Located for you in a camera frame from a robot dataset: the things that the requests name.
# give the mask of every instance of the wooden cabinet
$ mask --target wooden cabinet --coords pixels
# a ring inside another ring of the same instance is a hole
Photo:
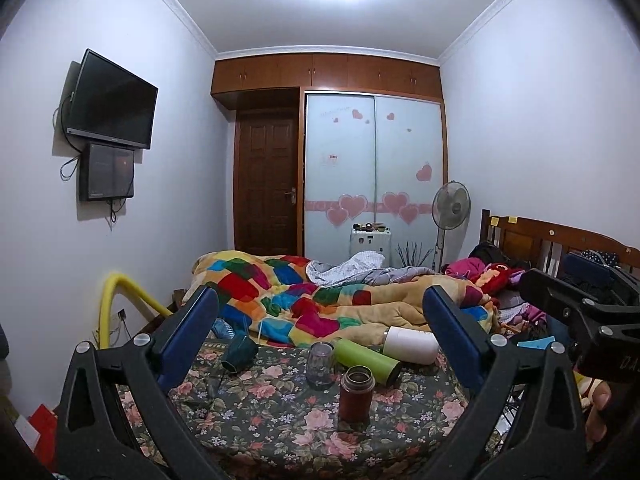
[[[211,94],[308,86],[442,99],[437,66],[357,54],[272,54],[223,59],[216,62]]]
[[[313,86],[346,88],[348,81],[348,60],[346,54],[314,54]]]
[[[277,88],[278,76],[277,56],[245,57],[242,90]]]
[[[415,94],[413,65],[415,63],[402,59],[381,58],[382,88],[390,92]]]
[[[382,90],[381,59],[375,56],[349,54],[348,88]]]
[[[213,71],[211,93],[233,92],[242,89],[244,59],[221,59],[217,61]]]
[[[276,54],[280,84],[290,86],[311,86],[311,70],[314,64],[313,54]]]
[[[412,65],[412,75],[414,76],[412,93],[442,99],[440,69],[437,66],[422,63],[413,63]]]

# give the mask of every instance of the metal screw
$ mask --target metal screw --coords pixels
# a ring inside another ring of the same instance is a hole
[[[551,350],[556,354],[564,354],[564,345],[559,341],[553,341],[551,343]]]
[[[151,341],[151,336],[144,332],[142,334],[138,334],[137,336],[135,336],[135,338],[133,338],[133,344],[135,346],[144,346],[149,341]]]
[[[507,346],[508,343],[507,338],[502,334],[493,334],[490,341],[494,346]]]
[[[81,343],[78,343],[76,345],[76,352],[78,352],[79,354],[84,354],[88,351],[89,348],[91,348],[91,343],[89,343],[88,341],[82,341]]]

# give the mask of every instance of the standing fan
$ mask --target standing fan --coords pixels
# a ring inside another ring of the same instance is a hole
[[[436,238],[436,250],[433,254],[432,267],[435,267],[436,254],[438,254],[438,272],[442,266],[444,235],[447,231],[462,225],[462,222],[464,222],[466,217],[469,216],[470,210],[471,199],[469,198],[469,192],[466,190],[464,185],[456,182],[455,180],[447,182],[442,186],[433,198],[431,215],[433,215],[433,221],[438,226],[438,237]],[[438,247],[440,231],[442,231],[442,247]]]

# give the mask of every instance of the paper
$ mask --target paper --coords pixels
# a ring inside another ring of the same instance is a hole
[[[36,449],[36,444],[40,439],[40,433],[26,418],[20,415],[15,421],[15,429],[18,430],[22,439],[27,443],[27,446],[29,446],[32,451]]]

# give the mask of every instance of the brown thermos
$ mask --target brown thermos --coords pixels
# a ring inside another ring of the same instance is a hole
[[[376,380],[366,366],[352,366],[340,380],[338,418],[350,424],[369,421],[369,409]]]

